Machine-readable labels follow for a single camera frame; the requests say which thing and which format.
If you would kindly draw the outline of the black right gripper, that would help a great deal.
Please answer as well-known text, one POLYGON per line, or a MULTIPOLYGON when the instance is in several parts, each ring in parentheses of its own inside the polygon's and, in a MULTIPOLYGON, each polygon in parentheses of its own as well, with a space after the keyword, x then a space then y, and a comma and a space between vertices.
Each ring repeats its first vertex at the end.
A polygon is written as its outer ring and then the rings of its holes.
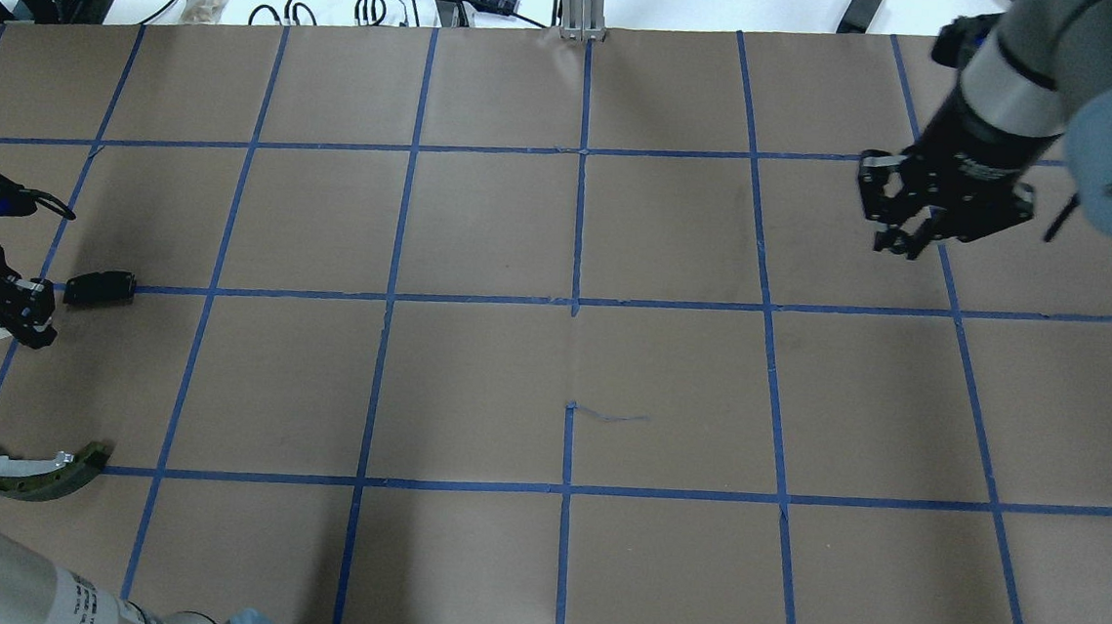
POLYGON ((1040 147, 1037 137, 939 112, 902 152, 864 150, 858 198, 864 218, 881 224, 874 250, 916 261, 932 242, 973 242, 1027 222, 1037 199, 1022 177, 1040 147))

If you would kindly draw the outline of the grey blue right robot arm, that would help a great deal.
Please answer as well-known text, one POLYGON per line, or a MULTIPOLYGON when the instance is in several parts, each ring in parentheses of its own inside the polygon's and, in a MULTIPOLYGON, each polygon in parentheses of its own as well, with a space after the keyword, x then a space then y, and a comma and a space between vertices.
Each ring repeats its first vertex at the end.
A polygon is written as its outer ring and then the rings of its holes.
POLYGON ((860 155, 874 249, 914 260, 1027 222, 1037 199, 1023 176, 1055 143, 1076 189, 1045 239, 1074 210, 1112 238, 1112 0, 1011 0, 953 21, 931 55, 957 72, 939 111, 902 152, 860 155))

